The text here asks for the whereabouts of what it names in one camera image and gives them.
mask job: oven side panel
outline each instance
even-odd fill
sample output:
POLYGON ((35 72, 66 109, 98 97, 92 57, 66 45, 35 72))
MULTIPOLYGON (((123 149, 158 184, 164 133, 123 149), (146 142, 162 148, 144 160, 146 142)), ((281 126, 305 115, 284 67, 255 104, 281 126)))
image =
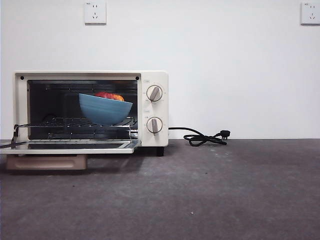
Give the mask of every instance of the oven side panel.
MULTIPOLYGON (((13 124, 22 125, 28 123, 29 92, 28 80, 25 74, 15 73, 13 79, 13 124)), ((28 141, 28 129, 19 128, 17 142, 28 141)))

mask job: oven control panel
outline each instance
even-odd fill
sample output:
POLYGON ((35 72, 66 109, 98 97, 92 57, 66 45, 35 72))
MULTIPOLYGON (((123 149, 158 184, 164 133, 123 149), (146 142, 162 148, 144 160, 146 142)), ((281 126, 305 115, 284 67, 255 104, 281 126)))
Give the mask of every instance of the oven control panel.
POLYGON ((164 71, 143 72, 142 88, 142 138, 143 147, 168 145, 168 74, 164 71))

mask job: apple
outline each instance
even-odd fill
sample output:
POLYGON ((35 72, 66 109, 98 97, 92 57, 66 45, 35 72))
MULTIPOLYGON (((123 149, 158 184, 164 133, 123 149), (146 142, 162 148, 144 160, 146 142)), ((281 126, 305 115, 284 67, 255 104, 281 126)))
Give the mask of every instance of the apple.
POLYGON ((118 101, 124 101, 124 98, 121 95, 114 94, 114 93, 108 93, 105 91, 97 92, 94 94, 96 97, 101 97, 105 99, 113 99, 118 101))

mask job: blue bowl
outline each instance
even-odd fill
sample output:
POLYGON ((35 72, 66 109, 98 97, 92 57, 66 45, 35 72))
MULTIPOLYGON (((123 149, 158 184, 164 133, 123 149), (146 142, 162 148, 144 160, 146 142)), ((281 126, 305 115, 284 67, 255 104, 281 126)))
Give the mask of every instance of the blue bowl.
POLYGON ((129 114, 132 102, 118 101, 79 93, 83 115, 94 124, 111 126, 121 123, 129 114))

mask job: power socket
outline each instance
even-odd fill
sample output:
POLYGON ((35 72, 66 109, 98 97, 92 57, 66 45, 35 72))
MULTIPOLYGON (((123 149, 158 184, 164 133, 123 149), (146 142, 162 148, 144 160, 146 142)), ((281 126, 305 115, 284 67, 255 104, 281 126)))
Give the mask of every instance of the power socket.
POLYGON ((84 3, 84 23, 86 25, 107 24, 107 9, 104 0, 86 1, 84 3))
POLYGON ((301 24, 320 25, 320 2, 301 3, 301 24))

